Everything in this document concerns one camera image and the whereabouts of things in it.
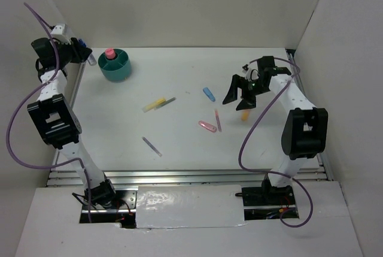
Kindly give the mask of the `clear glue bottle blue cap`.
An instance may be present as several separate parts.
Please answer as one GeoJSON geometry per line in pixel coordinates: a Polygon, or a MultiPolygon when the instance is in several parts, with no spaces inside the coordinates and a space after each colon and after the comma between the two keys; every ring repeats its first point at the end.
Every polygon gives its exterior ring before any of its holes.
{"type": "MultiPolygon", "coordinates": [[[[87,47],[86,43],[82,39],[79,39],[79,43],[83,47],[87,47]]],[[[89,63],[90,66],[95,66],[97,64],[97,61],[96,61],[93,53],[89,54],[89,57],[87,58],[87,62],[89,63]]]]}

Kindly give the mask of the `orange highlighter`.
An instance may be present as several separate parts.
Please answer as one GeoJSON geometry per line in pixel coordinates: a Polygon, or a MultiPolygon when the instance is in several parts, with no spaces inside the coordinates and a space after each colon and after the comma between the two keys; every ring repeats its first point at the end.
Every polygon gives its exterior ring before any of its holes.
{"type": "Polygon", "coordinates": [[[244,111],[242,112],[241,120],[242,120],[243,122],[245,122],[245,121],[248,120],[248,118],[249,118],[249,116],[250,116],[250,112],[251,112],[251,110],[244,110],[244,111]]]}

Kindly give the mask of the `yellow highlighter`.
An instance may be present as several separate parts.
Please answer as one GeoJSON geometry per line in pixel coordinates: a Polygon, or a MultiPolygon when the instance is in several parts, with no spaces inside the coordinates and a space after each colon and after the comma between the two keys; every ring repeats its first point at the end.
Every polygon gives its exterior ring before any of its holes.
{"type": "Polygon", "coordinates": [[[160,98],[160,99],[158,99],[158,100],[156,100],[156,101],[154,101],[154,102],[144,106],[142,108],[142,110],[143,110],[144,113],[146,113],[146,112],[148,112],[148,111],[158,107],[159,105],[163,104],[165,101],[166,101],[165,98],[160,98]]]}

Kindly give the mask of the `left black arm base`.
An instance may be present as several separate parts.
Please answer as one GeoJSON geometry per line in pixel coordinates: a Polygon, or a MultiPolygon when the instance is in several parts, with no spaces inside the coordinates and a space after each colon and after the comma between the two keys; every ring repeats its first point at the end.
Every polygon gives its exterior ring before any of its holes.
{"type": "Polygon", "coordinates": [[[72,193],[81,204],[80,223],[116,223],[122,228],[136,228],[136,190],[116,190],[103,184],[84,193],[72,193]]]}

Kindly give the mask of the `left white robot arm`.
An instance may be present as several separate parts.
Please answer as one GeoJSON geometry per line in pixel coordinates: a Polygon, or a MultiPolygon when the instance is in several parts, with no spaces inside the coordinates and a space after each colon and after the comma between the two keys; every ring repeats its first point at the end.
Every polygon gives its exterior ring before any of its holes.
{"type": "Polygon", "coordinates": [[[63,43],[57,38],[39,38],[31,43],[38,55],[35,67],[44,87],[28,113],[42,140],[61,152],[72,164],[84,185],[84,199],[91,206],[112,208],[118,193],[111,181],[93,162],[81,140],[82,128],[64,97],[67,64],[81,64],[92,50],[76,38],[63,43]]]}

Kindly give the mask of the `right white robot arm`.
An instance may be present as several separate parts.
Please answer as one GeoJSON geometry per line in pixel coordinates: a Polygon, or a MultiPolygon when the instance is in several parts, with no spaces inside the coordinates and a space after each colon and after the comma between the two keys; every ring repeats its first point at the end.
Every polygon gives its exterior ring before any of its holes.
{"type": "Polygon", "coordinates": [[[310,159],[326,147],[328,112],[314,105],[297,86],[294,78],[300,70],[292,62],[278,67],[279,58],[263,56],[245,64],[244,75],[233,75],[223,104],[240,100],[236,110],[250,110],[257,105],[257,96],[272,92],[271,104],[279,101],[287,113],[281,134],[281,148],[285,158],[266,173],[269,185],[261,190],[262,200],[275,204],[282,190],[310,159]]]}

